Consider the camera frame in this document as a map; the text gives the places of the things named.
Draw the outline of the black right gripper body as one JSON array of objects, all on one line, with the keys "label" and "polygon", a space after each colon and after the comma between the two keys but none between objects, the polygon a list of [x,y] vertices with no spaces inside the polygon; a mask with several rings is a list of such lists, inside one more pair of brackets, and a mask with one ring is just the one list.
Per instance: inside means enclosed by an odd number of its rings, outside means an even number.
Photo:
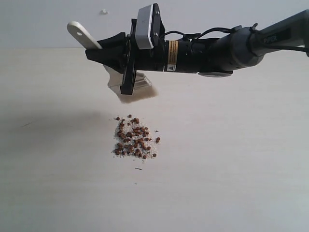
[{"label": "black right gripper body", "polygon": [[165,32],[161,20],[150,29],[153,47],[141,49],[137,39],[139,21],[131,20],[131,31],[127,36],[126,65],[120,86],[122,95],[132,95],[134,88],[142,87],[138,71],[173,73],[204,73],[207,50],[217,38],[200,39],[200,34],[185,34],[179,31]]}]

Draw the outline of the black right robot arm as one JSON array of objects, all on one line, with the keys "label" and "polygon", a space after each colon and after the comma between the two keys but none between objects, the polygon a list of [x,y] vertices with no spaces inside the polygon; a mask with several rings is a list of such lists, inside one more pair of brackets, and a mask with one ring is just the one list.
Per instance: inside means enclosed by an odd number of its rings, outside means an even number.
[{"label": "black right robot arm", "polygon": [[167,41],[157,4],[139,10],[130,34],[119,33],[86,49],[86,57],[120,73],[121,94],[132,95],[138,71],[197,73],[226,77],[256,66],[265,54],[279,50],[309,51],[309,12],[304,10],[265,29],[216,27],[222,38],[183,34]]}]

